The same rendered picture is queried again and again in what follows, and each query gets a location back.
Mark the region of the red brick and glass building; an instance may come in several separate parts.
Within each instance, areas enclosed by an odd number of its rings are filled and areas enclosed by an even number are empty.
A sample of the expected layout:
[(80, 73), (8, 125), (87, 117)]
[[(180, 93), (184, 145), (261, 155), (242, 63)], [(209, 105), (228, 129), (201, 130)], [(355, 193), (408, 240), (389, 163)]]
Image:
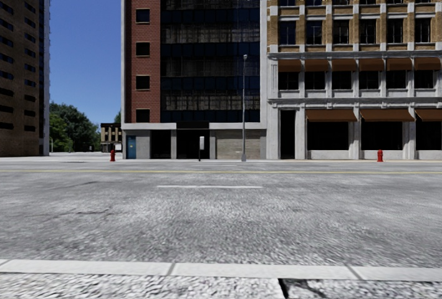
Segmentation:
[(125, 159), (266, 156), (261, 0), (121, 0)]

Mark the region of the small tan building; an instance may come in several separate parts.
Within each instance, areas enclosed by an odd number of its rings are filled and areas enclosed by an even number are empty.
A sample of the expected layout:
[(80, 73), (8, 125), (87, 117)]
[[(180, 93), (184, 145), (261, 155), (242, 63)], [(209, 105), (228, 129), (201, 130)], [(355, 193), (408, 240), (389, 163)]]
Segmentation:
[(101, 123), (101, 152), (109, 153), (115, 150), (122, 152), (122, 130), (120, 123)]

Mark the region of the tan brick building with awnings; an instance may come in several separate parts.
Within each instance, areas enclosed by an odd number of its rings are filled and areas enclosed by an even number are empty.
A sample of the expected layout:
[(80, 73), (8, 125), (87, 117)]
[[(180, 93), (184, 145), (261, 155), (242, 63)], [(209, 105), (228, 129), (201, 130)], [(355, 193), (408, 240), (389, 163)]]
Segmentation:
[(261, 0), (267, 159), (442, 159), (442, 0)]

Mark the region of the grey street lamp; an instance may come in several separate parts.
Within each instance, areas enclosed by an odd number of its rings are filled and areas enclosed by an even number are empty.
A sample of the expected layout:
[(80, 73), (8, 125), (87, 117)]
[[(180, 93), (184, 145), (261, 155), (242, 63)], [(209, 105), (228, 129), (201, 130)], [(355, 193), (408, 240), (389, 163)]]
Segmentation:
[(247, 54), (243, 55), (243, 94), (242, 94), (242, 154), (241, 161), (246, 162), (246, 122), (245, 122), (245, 73), (246, 73), (246, 60), (248, 58)]

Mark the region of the trees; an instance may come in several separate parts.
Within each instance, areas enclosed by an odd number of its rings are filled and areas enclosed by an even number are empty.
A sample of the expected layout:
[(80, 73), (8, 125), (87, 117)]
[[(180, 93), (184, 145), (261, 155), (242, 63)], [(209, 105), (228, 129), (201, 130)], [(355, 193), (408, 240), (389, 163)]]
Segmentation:
[[(53, 152), (101, 151), (100, 125), (92, 123), (87, 115), (68, 104), (51, 102), (49, 148)], [(120, 114), (114, 123), (119, 123)]]

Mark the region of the brown brick tower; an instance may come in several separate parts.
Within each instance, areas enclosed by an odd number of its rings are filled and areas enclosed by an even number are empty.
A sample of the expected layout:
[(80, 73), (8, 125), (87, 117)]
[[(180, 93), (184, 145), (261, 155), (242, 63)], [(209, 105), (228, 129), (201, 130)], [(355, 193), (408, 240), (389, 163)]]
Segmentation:
[(0, 157), (49, 153), (50, 0), (0, 0)]

